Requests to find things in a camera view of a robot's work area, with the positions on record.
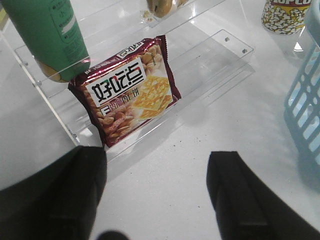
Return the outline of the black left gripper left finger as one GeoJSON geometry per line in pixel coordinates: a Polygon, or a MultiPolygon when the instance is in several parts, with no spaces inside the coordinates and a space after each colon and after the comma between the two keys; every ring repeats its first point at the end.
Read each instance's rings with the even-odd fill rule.
{"type": "Polygon", "coordinates": [[[0,191],[0,238],[89,239],[106,180],[105,150],[75,147],[0,191]]]}

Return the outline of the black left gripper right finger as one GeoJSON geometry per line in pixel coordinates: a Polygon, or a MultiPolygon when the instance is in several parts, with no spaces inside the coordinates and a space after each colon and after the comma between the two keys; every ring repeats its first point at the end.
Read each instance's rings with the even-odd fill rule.
{"type": "Polygon", "coordinates": [[[223,240],[318,240],[320,232],[265,185],[236,151],[210,153],[206,186],[223,240]]]}

